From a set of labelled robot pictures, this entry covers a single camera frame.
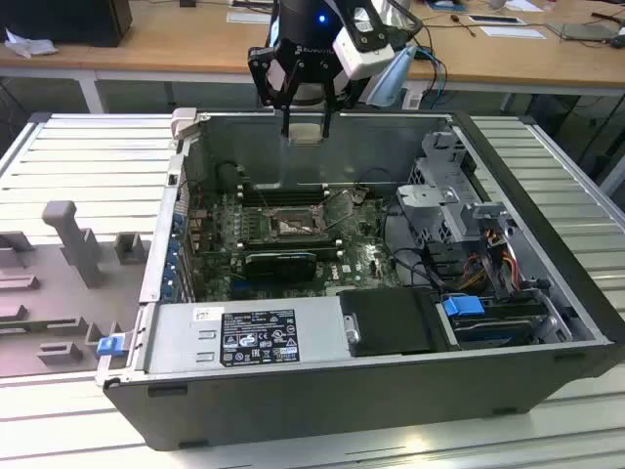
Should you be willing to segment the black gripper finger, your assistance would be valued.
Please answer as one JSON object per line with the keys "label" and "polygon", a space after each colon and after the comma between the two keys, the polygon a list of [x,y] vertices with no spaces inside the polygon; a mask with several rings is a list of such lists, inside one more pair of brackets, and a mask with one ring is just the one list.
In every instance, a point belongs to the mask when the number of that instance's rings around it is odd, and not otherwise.
{"label": "black gripper finger", "polygon": [[290,107],[301,83],[301,55],[296,45],[252,47],[248,66],[266,107],[282,112],[281,134],[289,136]]}
{"label": "black gripper finger", "polygon": [[364,79],[349,80],[346,94],[338,98],[335,93],[334,81],[328,78],[323,82],[324,114],[321,127],[321,137],[323,139],[329,137],[333,114],[344,108],[352,109],[363,91]]}

